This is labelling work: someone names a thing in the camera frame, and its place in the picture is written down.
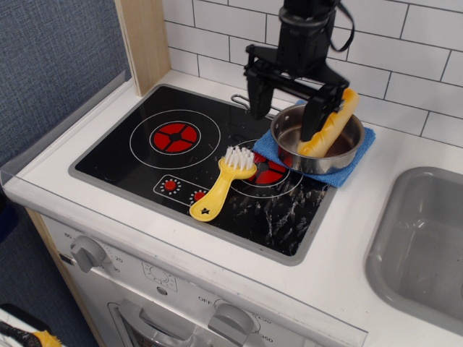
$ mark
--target blue fabric wall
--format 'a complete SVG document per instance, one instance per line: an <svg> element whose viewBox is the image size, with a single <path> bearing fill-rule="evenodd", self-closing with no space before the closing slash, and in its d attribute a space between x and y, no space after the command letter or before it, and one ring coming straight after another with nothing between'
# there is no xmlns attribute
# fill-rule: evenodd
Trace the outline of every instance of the blue fabric wall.
<svg viewBox="0 0 463 347"><path fill-rule="evenodd" d="M0 52L0 166L129 71L113 0L0 1ZM27 214L15 207L19 223L0 243L0 304L43 320L67 347L96 347Z"/></svg>
<svg viewBox="0 0 463 347"><path fill-rule="evenodd" d="M0 1L0 165L125 69L113 0Z"/></svg>

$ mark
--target toy kitchen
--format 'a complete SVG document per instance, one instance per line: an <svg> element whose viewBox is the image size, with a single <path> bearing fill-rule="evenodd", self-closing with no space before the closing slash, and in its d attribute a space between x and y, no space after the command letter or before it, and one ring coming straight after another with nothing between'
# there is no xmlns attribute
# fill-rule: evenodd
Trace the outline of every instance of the toy kitchen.
<svg viewBox="0 0 463 347"><path fill-rule="evenodd" d="M463 149L365 124L375 142L342 187L256 153L196 220L227 148L271 127L231 100L245 93L170 71L140 97L129 80L1 168L100 345L460 346Z"/></svg>

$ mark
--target pot handle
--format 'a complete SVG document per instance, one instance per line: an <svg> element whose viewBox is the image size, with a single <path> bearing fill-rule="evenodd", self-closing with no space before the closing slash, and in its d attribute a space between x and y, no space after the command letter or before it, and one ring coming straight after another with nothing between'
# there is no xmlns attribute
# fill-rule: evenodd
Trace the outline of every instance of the pot handle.
<svg viewBox="0 0 463 347"><path fill-rule="evenodd" d="M231 101L233 101L234 103L237 103L237 104L239 104L239 105L241 105L241 106L244 106L248 111L251 111L251 107L249 107L249 105L247 105L246 103L243 103L242 101L237 100L237 99L243 99L243 100L249 102L249 99L248 99L248 98L246 98L245 96L240 95L240 94L233 94L233 95L231 96ZM275 111L278 111L278 112L281 111L280 108L277 108L277 107L275 107L275 106L270 106L270 107L271 107L272 109L274 109Z"/></svg>

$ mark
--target toy brush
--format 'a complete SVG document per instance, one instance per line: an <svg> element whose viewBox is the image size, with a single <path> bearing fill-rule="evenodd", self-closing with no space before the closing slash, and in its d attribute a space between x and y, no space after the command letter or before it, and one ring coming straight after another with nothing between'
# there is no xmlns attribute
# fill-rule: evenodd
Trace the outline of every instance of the toy brush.
<svg viewBox="0 0 463 347"><path fill-rule="evenodd" d="M247 148L228 147L218 161L220 174L211 190L190 207L190 215L201 222L213 220L222 210L234 179L248 179L257 171L254 153Z"/></svg>
<svg viewBox="0 0 463 347"><path fill-rule="evenodd" d="M47 331L28 333L0 321L0 334L12 338L23 347L61 347L61 342Z"/></svg>
<svg viewBox="0 0 463 347"><path fill-rule="evenodd" d="M342 133L357 108L359 99L359 95L353 89L346 88L342 95L342 109L330 114L323 128L315 133L310 141L299 141L297 153L306 157L323 158Z"/></svg>

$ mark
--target yellow object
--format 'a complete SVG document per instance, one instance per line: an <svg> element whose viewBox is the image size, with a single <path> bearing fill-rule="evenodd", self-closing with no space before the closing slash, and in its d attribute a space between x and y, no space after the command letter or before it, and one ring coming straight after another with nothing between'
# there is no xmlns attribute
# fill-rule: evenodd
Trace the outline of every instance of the yellow object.
<svg viewBox="0 0 463 347"><path fill-rule="evenodd" d="M234 168L226 164L225 158L218 161L218 167L220 174L216 183L204 197L190 207L190 215L201 222L208 222L217 217L224 206L226 195L234 179L248 179L258 169L254 163L250 169Z"/></svg>
<svg viewBox="0 0 463 347"><path fill-rule="evenodd" d="M359 104L359 95L350 88L342 95L344 105L340 112L329 115L323 128L316 132L310 141L299 141L297 153L306 157L323 158L346 126Z"/></svg>
<svg viewBox="0 0 463 347"><path fill-rule="evenodd" d="M56 336L50 335L48 331L36 331L33 335L40 340L42 347L61 347L61 341Z"/></svg>

